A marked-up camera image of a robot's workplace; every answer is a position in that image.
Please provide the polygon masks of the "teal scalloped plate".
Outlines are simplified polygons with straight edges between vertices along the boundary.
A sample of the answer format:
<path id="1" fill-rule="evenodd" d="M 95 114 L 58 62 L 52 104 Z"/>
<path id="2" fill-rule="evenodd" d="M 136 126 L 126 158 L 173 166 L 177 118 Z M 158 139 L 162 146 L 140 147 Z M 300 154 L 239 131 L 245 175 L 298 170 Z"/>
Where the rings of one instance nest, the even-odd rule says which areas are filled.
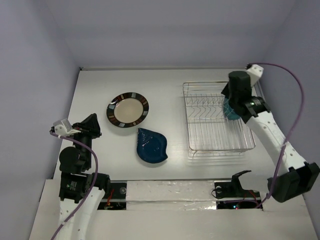
<path id="1" fill-rule="evenodd" d="M 239 120 L 241 117 L 235 113 L 235 111 L 229 105 L 229 99 L 227 97 L 223 100 L 223 114 L 229 121 Z"/>

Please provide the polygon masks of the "brown rim cream plate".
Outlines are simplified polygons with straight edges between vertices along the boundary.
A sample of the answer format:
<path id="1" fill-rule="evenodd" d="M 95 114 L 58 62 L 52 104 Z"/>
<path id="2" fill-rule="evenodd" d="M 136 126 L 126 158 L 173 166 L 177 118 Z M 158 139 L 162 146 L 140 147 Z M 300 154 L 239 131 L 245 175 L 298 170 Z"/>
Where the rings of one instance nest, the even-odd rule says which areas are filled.
<path id="1" fill-rule="evenodd" d="M 125 92 L 116 96 L 108 104 L 106 117 L 116 127 L 131 128 L 145 120 L 149 109 L 149 102 L 143 95 Z"/>

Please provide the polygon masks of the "dark blue leaf dish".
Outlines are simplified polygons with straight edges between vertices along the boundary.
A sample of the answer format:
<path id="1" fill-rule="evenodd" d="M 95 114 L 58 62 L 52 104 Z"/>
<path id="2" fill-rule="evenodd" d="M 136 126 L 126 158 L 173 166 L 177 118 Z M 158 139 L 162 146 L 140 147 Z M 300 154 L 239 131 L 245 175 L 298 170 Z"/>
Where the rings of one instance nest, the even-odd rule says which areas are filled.
<path id="1" fill-rule="evenodd" d="M 164 162 L 168 158 L 167 145 L 167 138 L 163 134 L 138 128 L 136 152 L 144 162 L 148 164 Z"/>

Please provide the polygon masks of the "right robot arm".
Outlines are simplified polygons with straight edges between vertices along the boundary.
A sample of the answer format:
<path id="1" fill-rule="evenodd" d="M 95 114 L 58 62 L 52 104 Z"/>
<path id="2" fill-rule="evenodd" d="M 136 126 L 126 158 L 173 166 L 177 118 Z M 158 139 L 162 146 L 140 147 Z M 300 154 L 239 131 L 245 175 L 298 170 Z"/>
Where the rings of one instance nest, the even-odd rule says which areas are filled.
<path id="1" fill-rule="evenodd" d="M 319 166 L 308 163 L 278 127 L 269 105 L 252 94 L 251 77 L 246 71 L 232 71 L 222 90 L 223 114 L 228 120 L 241 119 L 258 137 L 275 164 L 267 181 L 268 196 L 283 203 L 310 191 L 320 173 Z"/>

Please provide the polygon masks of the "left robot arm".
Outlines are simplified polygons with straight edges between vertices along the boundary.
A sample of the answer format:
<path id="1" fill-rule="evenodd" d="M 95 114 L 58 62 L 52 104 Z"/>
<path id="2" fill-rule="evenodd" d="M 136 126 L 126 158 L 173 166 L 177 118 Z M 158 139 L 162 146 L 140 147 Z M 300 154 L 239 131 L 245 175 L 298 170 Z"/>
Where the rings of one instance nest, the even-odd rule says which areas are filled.
<path id="1" fill-rule="evenodd" d="M 95 113 L 81 122 L 56 121 L 52 136 L 72 142 L 59 154 L 59 220 L 53 240 L 84 240 L 101 200 L 111 191 L 109 175 L 87 171 L 98 165 L 92 141 L 99 138 L 101 128 Z"/>

